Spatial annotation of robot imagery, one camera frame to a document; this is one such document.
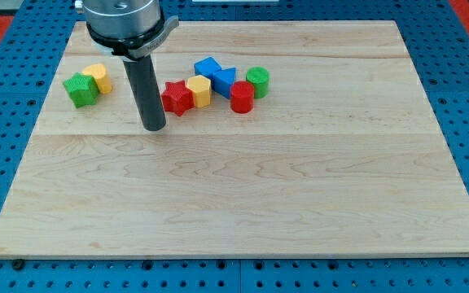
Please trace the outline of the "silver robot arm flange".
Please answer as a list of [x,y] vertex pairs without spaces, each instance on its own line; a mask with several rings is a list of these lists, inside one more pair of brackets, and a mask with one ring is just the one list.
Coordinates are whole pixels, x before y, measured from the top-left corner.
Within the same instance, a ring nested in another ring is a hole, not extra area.
[[179,26],[158,0],[75,0],[74,7],[85,17],[94,45],[127,62],[150,55]]

